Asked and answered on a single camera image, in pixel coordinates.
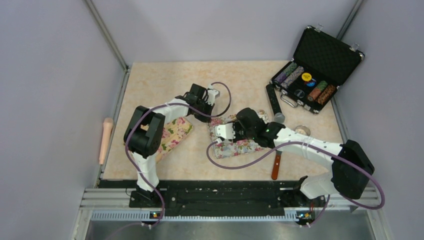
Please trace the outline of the wooden dough roller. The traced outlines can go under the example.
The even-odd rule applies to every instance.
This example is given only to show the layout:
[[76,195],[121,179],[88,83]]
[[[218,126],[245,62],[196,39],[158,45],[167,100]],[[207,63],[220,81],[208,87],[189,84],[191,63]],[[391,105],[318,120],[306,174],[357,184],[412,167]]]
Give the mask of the wooden dough roller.
[[236,114],[231,114],[231,115],[228,116],[229,121],[234,121],[236,119],[237,119]]

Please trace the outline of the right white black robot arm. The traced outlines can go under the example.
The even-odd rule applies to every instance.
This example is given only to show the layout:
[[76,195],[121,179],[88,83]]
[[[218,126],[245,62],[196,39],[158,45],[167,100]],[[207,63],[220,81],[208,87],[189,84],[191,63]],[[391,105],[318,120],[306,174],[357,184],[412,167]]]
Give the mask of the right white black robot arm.
[[259,146],[302,156],[327,169],[327,172],[302,177],[293,192],[299,206],[307,206],[322,195],[340,194],[358,200],[375,168],[361,145],[354,140],[334,143],[300,134],[284,124],[266,123],[251,108],[244,108],[233,123],[235,140],[252,140]]

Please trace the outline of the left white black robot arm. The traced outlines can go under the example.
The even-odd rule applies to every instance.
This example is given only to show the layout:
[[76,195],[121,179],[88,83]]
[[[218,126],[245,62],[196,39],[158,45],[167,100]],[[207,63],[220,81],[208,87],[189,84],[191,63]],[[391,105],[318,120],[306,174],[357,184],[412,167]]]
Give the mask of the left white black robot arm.
[[192,84],[190,90],[172,100],[155,106],[138,106],[124,133],[125,153],[137,172],[136,188],[131,193],[135,200],[149,207],[164,203],[157,186],[156,157],[161,146],[166,124],[178,118],[193,115],[197,120],[208,123],[220,91],[212,85],[205,88]]

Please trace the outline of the floral tray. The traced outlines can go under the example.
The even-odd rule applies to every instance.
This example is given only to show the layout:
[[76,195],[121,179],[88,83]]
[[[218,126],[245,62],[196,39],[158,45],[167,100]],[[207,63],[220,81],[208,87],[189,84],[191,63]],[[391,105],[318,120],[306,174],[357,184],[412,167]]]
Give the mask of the floral tray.
[[[228,120],[228,116],[220,116],[220,117],[212,118],[211,122],[207,125],[211,142],[214,142],[218,139],[214,131],[215,126],[232,122]],[[241,156],[246,154],[252,154],[255,152],[261,152],[265,150],[264,147],[259,146],[253,140],[247,140],[247,139],[236,141],[236,142],[223,140],[221,143],[213,145],[211,149],[213,151],[214,157],[217,159],[224,159],[224,158],[236,157],[236,156]]]

